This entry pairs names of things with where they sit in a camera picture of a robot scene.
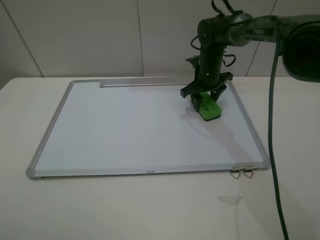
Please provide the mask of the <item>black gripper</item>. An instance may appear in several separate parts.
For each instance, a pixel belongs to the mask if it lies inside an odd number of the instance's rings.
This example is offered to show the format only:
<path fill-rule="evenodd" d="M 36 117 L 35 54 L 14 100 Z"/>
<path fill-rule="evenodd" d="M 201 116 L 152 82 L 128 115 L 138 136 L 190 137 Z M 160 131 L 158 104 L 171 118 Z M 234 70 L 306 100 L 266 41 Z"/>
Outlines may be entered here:
<path fill-rule="evenodd" d="M 190 95 L 191 103 L 196 112 L 200 112 L 202 95 L 200 93 L 210 92 L 210 101 L 216 103 L 222 93 L 227 89 L 226 82 L 233 79 L 231 72 L 220 73 L 217 79 L 217 83 L 214 85 L 208 85 L 207 83 L 201 83 L 200 80 L 195 79 L 186 87 L 180 90 L 180 95 L 186 98 Z"/>

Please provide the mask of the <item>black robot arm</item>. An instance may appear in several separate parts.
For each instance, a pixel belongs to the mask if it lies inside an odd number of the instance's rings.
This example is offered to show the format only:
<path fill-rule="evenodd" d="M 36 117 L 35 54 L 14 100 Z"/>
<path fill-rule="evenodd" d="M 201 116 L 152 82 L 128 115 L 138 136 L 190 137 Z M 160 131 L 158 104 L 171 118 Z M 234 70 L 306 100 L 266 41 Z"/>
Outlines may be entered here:
<path fill-rule="evenodd" d="M 320 17 L 314 14 L 252 17 L 242 10 L 234 10 L 224 2 L 230 15 L 225 15 L 214 2 L 216 17 L 201 20 L 197 26 L 199 55 L 187 62 L 195 69 L 194 80 L 182 88 L 183 98 L 191 97 L 196 111 L 200 110 L 204 92 L 210 92 L 216 101 L 231 80 L 230 72 L 221 73 L 225 64 L 225 49 L 243 47 L 251 41 L 275 43 L 277 61 L 282 57 L 286 72 L 296 80 L 318 83 L 320 81 Z"/>

